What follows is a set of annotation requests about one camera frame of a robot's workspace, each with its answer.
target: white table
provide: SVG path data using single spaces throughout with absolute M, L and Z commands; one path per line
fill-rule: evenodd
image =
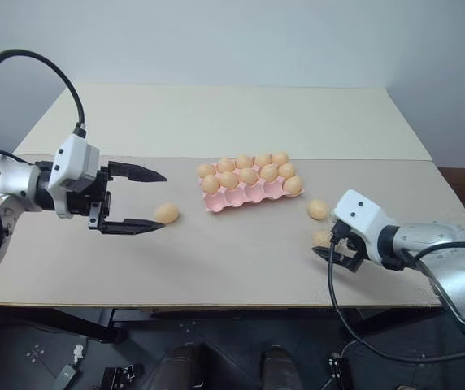
M 105 154 L 135 155 L 111 159 L 139 163 L 168 178 L 156 184 L 112 182 L 109 219 L 151 218 L 154 208 L 167 200 L 180 207 L 182 216 L 157 232 L 103 236 L 89 232 L 85 218 L 64 221 L 51 212 L 24 214 L 0 267 L 0 304 L 330 306 L 327 264 L 311 251 L 311 233 L 330 223 L 310 219 L 306 203 L 321 198 L 334 206 L 350 188 L 381 204 L 399 223 L 439 219 L 465 227 L 463 206 L 383 90 L 83 84 L 80 95 L 91 143 Z M 55 151 L 68 134 L 64 125 L 75 118 L 66 97 L 50 108 L 18 153 Z M 184 120 L 172 118 L 177 112 L 185 113 Z M 119 121 L 125 125 L 119 128 Z M 290 134 L 299 136 L 281 135 L 289 124 Z M 205 137 L 217 128 L 221 132 Z M 252 137 L 245 143 L 236 137 L 236 143 L 225 145 L 224 128 L 249 128 Z M 188 132 L 205 142 L 191 142 Z M 267 134 L 274 135 L 270 143 L 264 140 Z M 174 136 L 183 141 L 168 142 Z M 295 158 L 304 194 L 220 214 L 205 211 L 195 174 L 199 163 L 225 154 L 275 150 L 288 150 Z M 180 158 L 200 154 L 215 158 Z M 39 232 L 48 234 L 37 241 Z M 335 284 L 344 306 L 437 304 L 419 272 L 387 271 L 370 262 L 356 274 L 336 269 Z

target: dark floor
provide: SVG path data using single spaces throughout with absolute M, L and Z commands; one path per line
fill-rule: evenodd
M 206 344 L 211 351 L 205 388 L 259 388 L 259 362 L 263 351 L 281 345 L 298 366 L 305 389 L 319 390 L 330 373 L 327 358 L 341 352 L 347 342 L 340 337 L 336 319 L 163 319 L 146 323 L 119 323 L 128 329 L 121 344 L 90 340 L 82 374 L 71 387 L 89 390 L 99 385 L 104 367 L 144 365 L 146 372 L 132 388 L 147 389 L 155 367 L 166 352 L 186 342 Z M 375 345 L 394 353 L 434 355 L 465 349 L 465 339 L 445 315 L 370 336 Z M 55 377 L 71 363 L 79 336 L 51 333 L 14 323 L 0 325 L 0 390 L 52 389 Z M 359 344 L 345 350 L 355 388 L 464 389 L 465 360 L 444 365 L 406 366 L 387 362 Z M 328 389 L 336 389 L 332 382 Z

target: egg carton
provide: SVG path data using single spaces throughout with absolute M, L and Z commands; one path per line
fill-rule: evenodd
M 220 173 L 217 169 L 217 163 L 211 164 L 215 168 L 215 176 L 217 178 L 220 177 Z M 261 167 L 258 165 L 253 165 L 252 169 L 256 171 L 259 175 L 259 171 Z M 238 168 L 234 169 L 232 173 L 238 175 L 240 170 Z M 212 211 L 214 213 L 219 213 L 225 207 L 239 207 L 244 203 L 260 203 L 263 199 L 271 199 L 276 200 L 280 197 L 296 197 L 303 192 L 301 190 L 296 195 L 292 195 L 288 191 L 283 190 L 283 183 L 285 182 L 285 178 L 283 176 L 277 176 L 273 181 L 267 182 L 265 179 L 259 177 L 258 181 L 252 185 L 248 185 L 247 183 L 243 183 L 240 181 L 240 184 L 235 189 L 226 188 L 224 186 L 220 186 L 218 191 L 214 194 L 205 193 L 202 190 L 202 178 L 198 178 L 200 183 L 200 189 L 202 192 L 202 199 L 204 204 L 206 205 L 207 211 Z

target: egg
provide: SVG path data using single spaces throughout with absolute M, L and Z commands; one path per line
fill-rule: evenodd
M 271 181 L 274 181 L 274 179 L 276 177 L 278 177 L 278 168 L 277 168 L 277 166 L 274 165 L 274 164 L 266 165 L 259 172 L 259 177 L 261 177 L 262 179 L 265 179 L 269 183 Z
M 197 167 L 197 173 L 198 176 L 204 178 L 207 175 L 214 175 L 216 170 L 211 164 L 202 164 Z
M 296 174 L 296 168 L 290 162 L 286 162 L 278 168 L 278 175 L 288 179 Z
M 258 181 L 258 173 L 252 168 L 243 168 L 240 170 L 240 180 L 252 185 Z
M 259 156 L 256 156 L 256 158 L 254 159 L 254 164 L 256 164 L 260 168 L 265 167 L 270 163 L 272 163 L 272 157 L 268 153 L 260 154 Z
M 328 216 L 328 206 L 320 199 L 314 199 L 308 203 L 306 207 L 308 214 L 313 219 L 325 219 Z
M 219 176 L 219 182 L 227 189 L 235 189 L 238 186 L 238 176 L 232 172 L 224 172 Z
M 245 156 L 244 154 L 240 154 L 236 157 L 236 168 L 252 168 L 252 157 Z
M 218 161 L 218 164 L 216 165 L 216 168 L 218 169 L 218 172 L 220 172 L 220 173 L 232 172 L 232 171 L 234 171 L 234 161 L 231 160 L 230 158 L 222 157 Z
M 289 156 L 285 152 L 279 152 L 272 155 L 272 163 L 278 167 L 289 162 Z
M 312 235 L 312 244 L 328 248 L 330 246 L 330 238 L 332 238 L 332 232 L 329 230 L 319 230 Z
M 207 175 L 203 178 L 202 189 L 204 193 L 213 194 L 219 189 L 219 180 L 214 175 Z
M 302 189 L 303 189 L 303 182 L 301 180 L 301 177 L 299 176 L 289 177 L 283 183 L 283 190 L 289 193 L 289 195 L 287 195 L 288 197 L 298 195 Z
M 180 212 L 173 203 L 164 203 L 154 211 L 154 220 L 160 223 L 175 222 Z

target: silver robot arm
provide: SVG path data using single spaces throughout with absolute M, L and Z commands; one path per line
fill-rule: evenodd
M 433 291 L 465 331 L 465 248 L 447 248 L 415 255 L 439 244 L 465 242 L 465 231 L 452 223 L 410 223 L 403 226 L 389 218 L 373 201 L 354 190 L 343 195 L 333 211 L 345 225 L 353 257 L 336 254 L 336 263 L 356 271 L 364 259 L 391 270 L 405 267 L 421 271 Z M 314 251 L 326 258 L 324 248 Z

